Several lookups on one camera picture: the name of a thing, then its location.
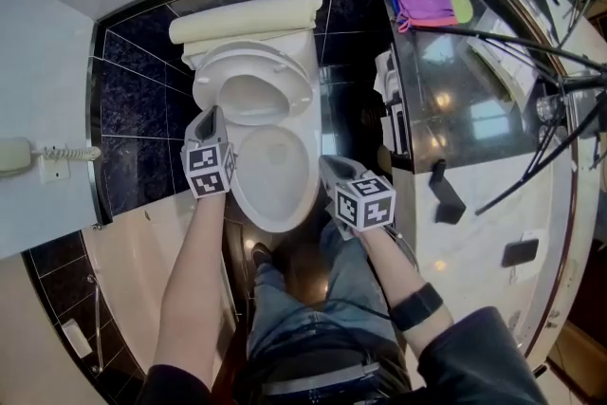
toilet lid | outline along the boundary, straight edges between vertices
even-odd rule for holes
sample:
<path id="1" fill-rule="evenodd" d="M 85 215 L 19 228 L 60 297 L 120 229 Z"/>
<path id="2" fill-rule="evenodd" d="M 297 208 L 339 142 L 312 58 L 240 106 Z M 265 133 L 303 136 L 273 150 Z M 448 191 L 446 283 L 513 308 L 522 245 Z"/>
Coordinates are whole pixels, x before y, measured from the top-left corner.
<path id="1" fill-rule="evenodd" d="M 240 125 L 267 125 L 300 115 L 312 89 L 300 64 L 283 52 L 252 41 L 210 51 L 196 72 L 193 97 L 202 110 L 218 104 Z"/>
<path id="2" fill-rule="evenodd" d="M 308 159 L 304 144 L 290 130 L 273 125 L 254 129 L 240 145 L 236 164 L 247 204 L 267 220 L 286 221 L 305 192 Z"/>

jeans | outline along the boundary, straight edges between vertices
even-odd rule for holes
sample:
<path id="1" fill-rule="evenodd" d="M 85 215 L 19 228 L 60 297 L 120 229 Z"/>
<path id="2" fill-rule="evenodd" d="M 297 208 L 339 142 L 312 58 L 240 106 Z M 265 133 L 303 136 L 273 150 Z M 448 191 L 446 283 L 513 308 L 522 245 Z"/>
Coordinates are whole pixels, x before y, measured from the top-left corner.
<path id="1" fill-rule="evenodd" d="M 360 329 L 396 344 L 389 320 L 350 304 L 330 302 L 345 299 L 388 315 L 381 287 L 367 263 L 358 238 L 344 242 L 331 221 L 322 230 L 321 253 L 331 267 L 324 311 L 316 311 L 285 292 L 285 278 L 272 264 L 261 264 L 255 276 L 257 310 L 248 335 L 247 357 L 254 358 L 285 332 L 314 322 L 329 322 L 347 329 Z"/>

shoe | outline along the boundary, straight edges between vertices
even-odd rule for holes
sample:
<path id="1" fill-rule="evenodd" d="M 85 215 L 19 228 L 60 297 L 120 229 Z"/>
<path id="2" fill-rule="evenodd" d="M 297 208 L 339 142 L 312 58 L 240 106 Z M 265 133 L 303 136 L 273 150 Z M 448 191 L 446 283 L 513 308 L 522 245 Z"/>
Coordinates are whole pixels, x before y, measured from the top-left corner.
<path id="1" fill-rule="evenodd" d="M 250 253 L 250 256 L 253 259 L 255 268 L 259 268 L 261 264 L 272 265 L 272 252 L 263 243 L 258 243 L 255 245 Z"/>

wristband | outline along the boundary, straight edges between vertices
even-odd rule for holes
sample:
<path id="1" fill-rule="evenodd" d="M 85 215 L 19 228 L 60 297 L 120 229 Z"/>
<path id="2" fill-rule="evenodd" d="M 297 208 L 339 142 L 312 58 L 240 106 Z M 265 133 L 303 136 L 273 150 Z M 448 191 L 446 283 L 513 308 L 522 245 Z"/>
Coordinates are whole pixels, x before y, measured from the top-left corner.
<path id="1" fill-rule="evenodd" d="M 395 305 L 390 310 L 390 316 L 398 330 L 405 332 L 427 320 L 442 304 L 443 300 L 432 284 L 425 284 L 403 302 Z"/>

toilet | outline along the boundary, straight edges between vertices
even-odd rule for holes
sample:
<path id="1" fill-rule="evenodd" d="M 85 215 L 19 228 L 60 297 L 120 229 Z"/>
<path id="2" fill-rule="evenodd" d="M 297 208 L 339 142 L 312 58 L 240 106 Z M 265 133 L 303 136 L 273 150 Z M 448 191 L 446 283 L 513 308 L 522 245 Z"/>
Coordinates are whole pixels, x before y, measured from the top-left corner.
<path id="1" fill-rule="evenodd" d="M 196 104 L 223 110 L 236 154 L 231 192 L 238 205 L 262 230 L 295 228 L 319 189 L 321 98 L 313 30 L 227 40 L 184 58 L 195 69 Z"/>

